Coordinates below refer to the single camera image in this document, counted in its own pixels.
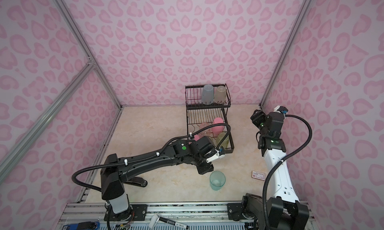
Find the orange translucent cup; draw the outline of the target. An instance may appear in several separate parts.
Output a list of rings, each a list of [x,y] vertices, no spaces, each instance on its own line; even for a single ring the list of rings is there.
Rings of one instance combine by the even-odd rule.
[[[200,130],[202,130],[202,129],[208,127],[208,126],[210,126],[209,123],[202,123],[202,124],[199,125],[199,128],[200,128]],[[210,128],[205,129],[204,131],[200,132],[198,135],[201,138],[204,137],[204,136],[209,136],[210,137],[211,136],[211,129]]]

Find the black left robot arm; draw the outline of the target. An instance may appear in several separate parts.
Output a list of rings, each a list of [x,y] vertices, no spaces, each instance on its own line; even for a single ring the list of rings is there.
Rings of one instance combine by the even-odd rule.
[[[162,167],[188,164],[196,166],[198,173],[212,172],[212,162],[225,154],[222,147],[216,147],[209,137],[199,140],[176,137],[163,148],[133,157],[109,155],[101,169],[102,199],[106,201],[106,220],[131,220],[133,209],[130,205],[125,184],[136,176]]]

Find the teal cup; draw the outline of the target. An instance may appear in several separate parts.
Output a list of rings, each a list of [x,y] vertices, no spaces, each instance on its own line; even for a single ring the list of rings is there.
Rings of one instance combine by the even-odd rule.
[[[204,105],[211,105],[214,102],[214,87],[207,84],[203,87],[201,100]]]
[[[220,171],[213,171],[210,175],[210,186],[214,191],[219,191],[226,183],[226,176]]]

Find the yellow-green cup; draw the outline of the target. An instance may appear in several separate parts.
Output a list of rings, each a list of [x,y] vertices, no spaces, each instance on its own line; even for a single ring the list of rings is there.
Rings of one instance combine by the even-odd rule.
[[[227,99],[227,90],[224,85],[216,87],[214,94],[214,102],[217,104],[224,104]]]

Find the green cup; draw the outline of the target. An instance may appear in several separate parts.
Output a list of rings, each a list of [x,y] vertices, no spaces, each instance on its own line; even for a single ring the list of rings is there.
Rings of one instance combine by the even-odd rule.
[[[227,132],[222,132],[217,137],[217,147],[223,147],[224,149],[228,148],[230,139],[229,136],[227,136]]]

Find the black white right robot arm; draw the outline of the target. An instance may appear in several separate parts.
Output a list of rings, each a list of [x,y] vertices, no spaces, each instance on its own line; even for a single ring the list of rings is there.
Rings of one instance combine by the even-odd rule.
[[[291,153],[287,153],[286,145],[281,138],[286,118],[303,122],[309,132],[306,141]],[[308,146],[313,130],[302,117],[288,114],[284,106],[277,106],[269,114],[255,110],[250,119],[259,129],[258,148],[262,152],[269,172],[265,177],[261,196],[252,194],[243,196],[242,216],[253,220],[255,230],[303,230],[310,213],[308,207],[300,203],[294,190],[287,160]]]

